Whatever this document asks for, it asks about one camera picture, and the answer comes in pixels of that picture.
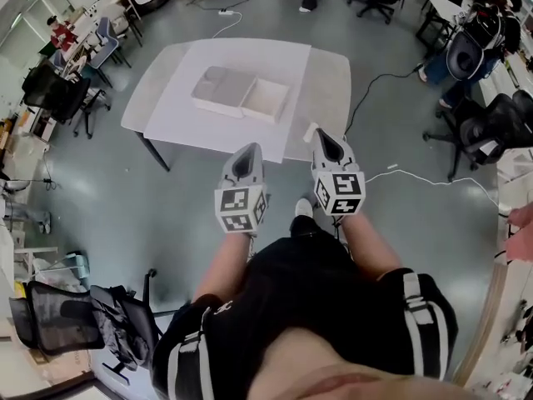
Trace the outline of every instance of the shoe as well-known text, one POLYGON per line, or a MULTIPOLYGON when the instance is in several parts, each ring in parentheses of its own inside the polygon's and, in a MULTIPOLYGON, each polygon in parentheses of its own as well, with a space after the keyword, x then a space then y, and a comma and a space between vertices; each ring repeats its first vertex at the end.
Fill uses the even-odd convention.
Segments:
POLYGON ((427 83, 427 75, 424 71, 424 67, 418 70, 418 77, 420 78, 420 80, 422 80, 422 82, 427 83))
POLYGON ((451 110, 453 107, 448 103, 446 102, 444 99, 439 99, 439 105, 447 110, 451 110))
POLYGON ((311 202, 309 200, 307 200, 306 198, 301 198, 296 204, 296 209, 294 213, 297 217, 304 216, 313 218, 313 206, 311 205, 311 202))

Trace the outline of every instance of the white box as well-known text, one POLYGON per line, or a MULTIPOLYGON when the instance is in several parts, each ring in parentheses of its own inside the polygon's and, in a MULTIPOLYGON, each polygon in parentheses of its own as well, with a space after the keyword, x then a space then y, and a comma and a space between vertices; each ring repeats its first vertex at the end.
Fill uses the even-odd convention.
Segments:
POLYGON ((257 77, 224 67, 209 67, 192 90, 197 108, 235 118, 243 118, 241 105, 257 77))
POLYGON ((225 233, 256 233, 267 209, 267 186, 215 190, 215 214, 225 233))
POLYGON ((241 105, 242 113, 247 117, 276 124, 288 94, 288 86, 258 78, 241 105))

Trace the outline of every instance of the skin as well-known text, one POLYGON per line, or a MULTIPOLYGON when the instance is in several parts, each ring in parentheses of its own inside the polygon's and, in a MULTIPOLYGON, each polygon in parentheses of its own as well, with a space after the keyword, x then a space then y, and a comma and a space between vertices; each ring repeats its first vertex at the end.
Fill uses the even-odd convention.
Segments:
MULTIPOLYGON (((342 229, 359 270, 377 280, 402 268, 400 258, 361 213, 345 217, 342 229)), ((250 238, 228 234, 194 300, 214 294, 228 302, 239 293, 250 238)), ((265 351, 248 391, 248 400, 473 400, 476 397, 443 382, 391 375, 346 362, 328 341, 308 330, 289 327, 265 351)))

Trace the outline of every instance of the table leg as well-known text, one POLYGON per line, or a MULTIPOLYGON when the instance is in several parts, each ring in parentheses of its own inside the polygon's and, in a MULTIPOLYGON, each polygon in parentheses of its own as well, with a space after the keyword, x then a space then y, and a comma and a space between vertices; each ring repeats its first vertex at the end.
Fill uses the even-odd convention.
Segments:
POLYGON ((136 132, 137 136, 141 140, 141 142, 144 144, 144 146, 148 149, 150 154, 157 160, 157 162, 162 166, 163 169, 165 169, 167 172, 170 172, 170 168, 167 166, 165 161, 163 160, 163 157, 161 157, 161 154, 156 150, 156 148, 153 146, 153 144, 150 142, 149 139, 146 139, 142 132, 136 132))

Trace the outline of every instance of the black cable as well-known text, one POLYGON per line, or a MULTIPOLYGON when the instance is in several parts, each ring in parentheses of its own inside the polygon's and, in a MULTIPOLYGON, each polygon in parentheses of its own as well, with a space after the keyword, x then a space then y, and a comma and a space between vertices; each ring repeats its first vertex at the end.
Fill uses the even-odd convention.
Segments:
POLYGON ((382 77, 394 77, 394 78, 408 78, 409 76, 411 76, 412 74, 416 73, 420 68, 422 68, 422 64, 418 64, 414 70, 412 70, 411 72, 409 72, 409 74, 406 74, 405 76, 400 76, 398 74, 390 74, 390 73, 384 73, 384 74, 380 74, 379 76, 377 76, 376 78, 374 78, 370 84, 368 85, 368 89, 366 90, 366 93, 365 95, 363 96, 363 98, 361 99, 361 101, 359 101, 359 103, 357 104, 357 106, 355 107, 355 109, 353 110, 353 113, 351 114, 351 120, 350 120, 350 124, 348 125, 348 128, 346 129, 346 131, 344 132, 344 134, 348 134, 348 131, 351 129, 351 126, 353 125, 353 121, 356 117, 356 113, 357 113, 357 110, 359 109, 359 107, 363 104, 363 101, 365 101, 366 97, 368 96, 368 93, 370 93, 370 89, 372 87, 372 84, 374 84, 374 82, 376 82, 377 80, 379 80, 380 78, 382 77))
POLYGON ((241 2, 237 2, 237 3, 234 3, 234 4, 231 4, 230 6, 226 6, 226 7, 203 7, 201 4, 197 3, 196 0, 191 0, 189 3, 186 4, 186 6, 190 6, 191 4, 193 4, 194 6, 197 6, 199 7, 201 10, 207 10, 207 11, 210 11, 210 10, 216 10, 216 11, 226 11, 227 9, 230 9, 230 8, 236 8, 237 6, 243 4, 243 3, 247 3, 247 2, 250 2, 251 0, 242 0, 241 2))

